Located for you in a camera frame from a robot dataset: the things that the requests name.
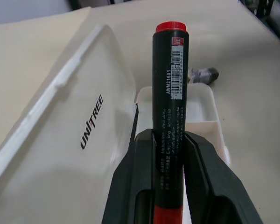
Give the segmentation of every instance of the beige table surface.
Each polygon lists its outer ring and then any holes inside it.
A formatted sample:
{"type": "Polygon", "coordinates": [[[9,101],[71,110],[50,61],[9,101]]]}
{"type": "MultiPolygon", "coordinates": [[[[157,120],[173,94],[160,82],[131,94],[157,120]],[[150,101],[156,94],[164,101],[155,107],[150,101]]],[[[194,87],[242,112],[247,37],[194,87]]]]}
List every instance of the beige table surface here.
{"type": "Polygon", "coordinates": [[[152,35],[186,23],[189,65],[212,85],[231,169],[262,220],[280,224],[280,41],[235,0],[145,0],[0,25],[0,144],[80,25],[114,30],[137,82],[151,84],[152,35]]]}

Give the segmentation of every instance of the red cap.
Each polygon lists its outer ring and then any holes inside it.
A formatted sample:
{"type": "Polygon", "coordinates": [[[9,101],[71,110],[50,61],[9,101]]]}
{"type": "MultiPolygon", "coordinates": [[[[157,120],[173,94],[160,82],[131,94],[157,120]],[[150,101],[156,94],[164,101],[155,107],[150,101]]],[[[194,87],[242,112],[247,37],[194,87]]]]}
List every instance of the red cap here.
{"type": "Polygon", "coordinates": [[[181,30],[186,32],[187,27],[182,22],[170,21],[159,24],[155,29],[155,32],[158,33],[164,30],[181,30]]]}
{"type": "Polygon", "coordinates": [[[182,224],[182,206],[178,209],[154,207],[154,224],[182,224]]]}

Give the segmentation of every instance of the white plastic box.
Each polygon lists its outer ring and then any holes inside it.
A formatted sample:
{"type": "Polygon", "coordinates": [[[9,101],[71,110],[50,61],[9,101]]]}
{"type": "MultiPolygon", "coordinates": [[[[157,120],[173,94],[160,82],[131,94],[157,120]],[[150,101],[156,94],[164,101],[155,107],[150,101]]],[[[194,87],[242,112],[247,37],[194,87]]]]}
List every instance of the white plastic box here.
{"type": "MultiPolygon", "coordinates": [[[[0,224],[101,223],[127,151],[136,88],[111,29],[78,31],[55,68],[0,147],[0,224]]],[[[140,132],[152,127],[151,87],[137,103],[140,132]]],[[[186,122],[229,163],[208,86],[189,86],[186,122]]]]}

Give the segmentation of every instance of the white label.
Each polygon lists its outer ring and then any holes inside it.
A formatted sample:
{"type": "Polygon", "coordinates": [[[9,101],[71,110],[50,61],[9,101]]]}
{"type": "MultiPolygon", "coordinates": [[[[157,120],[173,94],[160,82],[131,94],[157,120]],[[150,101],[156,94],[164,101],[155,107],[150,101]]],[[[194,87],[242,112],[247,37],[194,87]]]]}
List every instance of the white label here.
{"type": "Polygon", "coordinates": [[[171,46],[171,99],[182,99],[183,45],[171,46]]]}

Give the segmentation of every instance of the white tray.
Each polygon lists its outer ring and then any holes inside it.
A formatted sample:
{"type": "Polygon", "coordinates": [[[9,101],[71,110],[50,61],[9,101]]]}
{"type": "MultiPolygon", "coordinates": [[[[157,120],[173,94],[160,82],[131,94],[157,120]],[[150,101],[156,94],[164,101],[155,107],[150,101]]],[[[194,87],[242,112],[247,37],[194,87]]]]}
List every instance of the white tray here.
{"type": "MultiPolygon", "coordinates": [[[[140,90],[137,103],[139,107],[137,133],[139,133],[153,127],[152,87],[144,87],[140,90]]],[[[211,88],[205,84],[188,85],[185,130],[205,137],[213,144],[221,159],[230,165],[229,152],[224,143],[214,95],[211,88]]]]}

